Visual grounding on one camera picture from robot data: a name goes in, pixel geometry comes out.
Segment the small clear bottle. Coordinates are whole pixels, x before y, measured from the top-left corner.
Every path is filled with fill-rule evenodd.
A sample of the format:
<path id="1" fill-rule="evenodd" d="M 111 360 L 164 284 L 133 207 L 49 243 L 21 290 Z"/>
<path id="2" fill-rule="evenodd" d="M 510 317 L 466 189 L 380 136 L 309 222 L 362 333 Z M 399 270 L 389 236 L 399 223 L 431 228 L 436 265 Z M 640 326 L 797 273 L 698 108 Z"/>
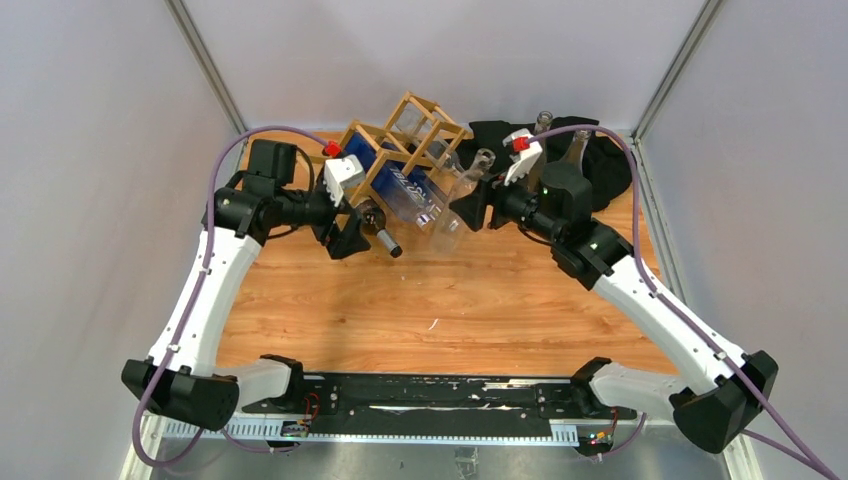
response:
<path id="1" fill-rule="evenodd" d="M 454 253 L 469 231 L 464 219 L 467 215 L 466 211 L 475 206 L 476 200 L 473 193 L 495 160 L 496 155 L 492 150 L 478 149 L 471 166 L 453 183 L 431 236 L 430 245 L 437 254 Z"/>

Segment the wooden wine rack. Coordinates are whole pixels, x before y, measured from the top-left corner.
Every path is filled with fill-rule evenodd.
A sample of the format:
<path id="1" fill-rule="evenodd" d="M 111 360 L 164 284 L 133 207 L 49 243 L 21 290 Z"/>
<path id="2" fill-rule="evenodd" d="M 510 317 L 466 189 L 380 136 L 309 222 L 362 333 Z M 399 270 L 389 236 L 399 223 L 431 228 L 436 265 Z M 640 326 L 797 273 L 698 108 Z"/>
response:
<path id="1" fill-rule="evenodd" d="M 438 103 L 408 91 L 384 125 L 354 120 L 322 155 L 353 155 L 364 168 L 364 181 L 345 189 L 352 204 L 372 197 L 412 222 L 440 213 L 442 187 L 460 171 L 457 149 L 471 138 Z"/>

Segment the clear bottle pale label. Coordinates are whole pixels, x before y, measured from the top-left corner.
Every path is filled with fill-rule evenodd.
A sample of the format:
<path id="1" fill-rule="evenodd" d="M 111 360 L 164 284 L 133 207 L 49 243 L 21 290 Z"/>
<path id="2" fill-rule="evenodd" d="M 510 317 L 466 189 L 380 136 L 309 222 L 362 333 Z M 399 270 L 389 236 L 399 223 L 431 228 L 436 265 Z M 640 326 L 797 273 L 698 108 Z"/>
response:
<path id="1" fill-rule="evenodd" d="M 572 141 L 567 148 L 561 161 L 576 167 L 580 172 L 583 171 L 583 158 L 593 132 L 590 130 L 575 131 L 572 136 Z"/>

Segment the clear bottle black gold label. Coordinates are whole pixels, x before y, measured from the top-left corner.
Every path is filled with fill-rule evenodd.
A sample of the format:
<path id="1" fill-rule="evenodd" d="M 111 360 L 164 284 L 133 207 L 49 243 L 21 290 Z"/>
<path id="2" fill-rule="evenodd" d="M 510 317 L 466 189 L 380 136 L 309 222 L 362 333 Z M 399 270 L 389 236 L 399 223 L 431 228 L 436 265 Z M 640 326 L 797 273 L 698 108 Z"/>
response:
<path id="1" fill-rule="evenodd" d="M 536 117 L 535 124 L 534 124 L 534 127 L 533 127 L 533 135 L 539 136 L 539 135 L 549 131 L 551 126 L 552 126 L 553 120 L 554 120 L 554 115 L 550 111 L 547 111 L 547 110 L 541 111 Z M 533 168 L 531 169 L 531 172 L 533 174 L 540 174 L 542 169 L 544 168 L 544 165 L 547 162 L 546 140 L 541 139 L 541 140 L 537 141 L 536 144 L 541 148 L 541 154 L 540 154 L 539 158 L 537 159 L 536 163 L 534 164 Z"/>

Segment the blue square bottle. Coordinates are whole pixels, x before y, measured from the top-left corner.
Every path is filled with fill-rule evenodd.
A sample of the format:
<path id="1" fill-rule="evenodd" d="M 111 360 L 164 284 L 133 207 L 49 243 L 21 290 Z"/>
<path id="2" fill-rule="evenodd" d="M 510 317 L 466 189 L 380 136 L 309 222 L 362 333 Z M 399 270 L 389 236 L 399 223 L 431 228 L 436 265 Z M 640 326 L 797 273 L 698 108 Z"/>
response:
<path id="1" fill-rule="evenodd" d="M 341 146 L 345 153 L 355 155 L 371 179 L 369 184 L 362 183 L 349 190 L 351 200 L 359 204 L 368 197 L 387 207 L 399 220 L 414 224 L 421 231 L 428 231 L 434 225 L 446 201 L 446 194 L 428 175 L 422 166 L 413 167 L 404 173 L 406 159 L 389 154 L 385 161 L 375 168 L 378 155 L 383 151 L 395 151 L 408 154 L 388 139 L 375 147 L 376 141 L 366 135 L 363 125 L 351 127 Z"/>

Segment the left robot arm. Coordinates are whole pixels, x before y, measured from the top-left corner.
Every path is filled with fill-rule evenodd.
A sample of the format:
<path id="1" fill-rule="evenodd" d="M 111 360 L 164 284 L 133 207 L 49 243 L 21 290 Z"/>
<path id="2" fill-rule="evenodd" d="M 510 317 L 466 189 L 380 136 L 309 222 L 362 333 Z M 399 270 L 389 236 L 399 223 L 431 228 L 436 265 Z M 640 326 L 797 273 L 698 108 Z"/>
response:
<path id="1" fill-rule="evenodd" d="M 281 226 L 307 227 L 333 259 L 368 250 L 361 217 L 345 194 L 365 180 L 353 154 L 337 144 L 312 172 L 310 189 L 290 188 L 299 149 L 269 140 L 251 146 L 248 166 L 214 193 L 212 222 L 204 222 L 197 257 L 177 305 L 143 360 L 128 360 L 122 383 L 147 410 L 200 429 L 218 431 L 246 405 L 269 400 L 283 413 L 306 400 L 303 365 L 266 354 L 255 363 L 219 369 L 224 326 L 248 270 Z"/>

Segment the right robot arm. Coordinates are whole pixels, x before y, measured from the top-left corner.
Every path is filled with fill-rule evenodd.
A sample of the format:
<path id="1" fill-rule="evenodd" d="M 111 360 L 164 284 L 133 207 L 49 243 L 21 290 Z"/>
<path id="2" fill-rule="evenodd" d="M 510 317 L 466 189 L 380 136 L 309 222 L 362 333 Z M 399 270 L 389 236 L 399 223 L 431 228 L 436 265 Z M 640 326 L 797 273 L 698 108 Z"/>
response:
<path id="1" fill-rule="evenodd" d="M 533 191 L 505 174 L 486 174 L 448 210 L 472 231 L 513 223 L 541 237 L 561 271 L 624 313 L 677 368 L 677 375 L 663 375 L 597 357 L 571 378 L 580 415 L 646 413 L 673 422 L 701 450 L 720 453 L 762 412 L 776 361 L 723 338 L 649 273 L 633 245 L 593 218 L 592 185 L 576 167 L 547 165 Z"/>

